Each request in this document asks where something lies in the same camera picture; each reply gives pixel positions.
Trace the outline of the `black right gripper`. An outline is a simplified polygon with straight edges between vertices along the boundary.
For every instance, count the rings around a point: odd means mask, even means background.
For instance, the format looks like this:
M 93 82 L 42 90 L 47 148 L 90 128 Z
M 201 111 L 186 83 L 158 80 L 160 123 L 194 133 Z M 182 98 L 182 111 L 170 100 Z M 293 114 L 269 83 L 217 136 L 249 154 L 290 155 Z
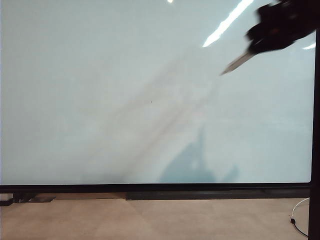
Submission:
M 282 50 L 296 41 L 290 18 L 293 11 L 290 7 L 289 2 L 278 2 L 257 9 L 258 23 L 246 33 L 249 41 L 247 51 L 250 54 Z

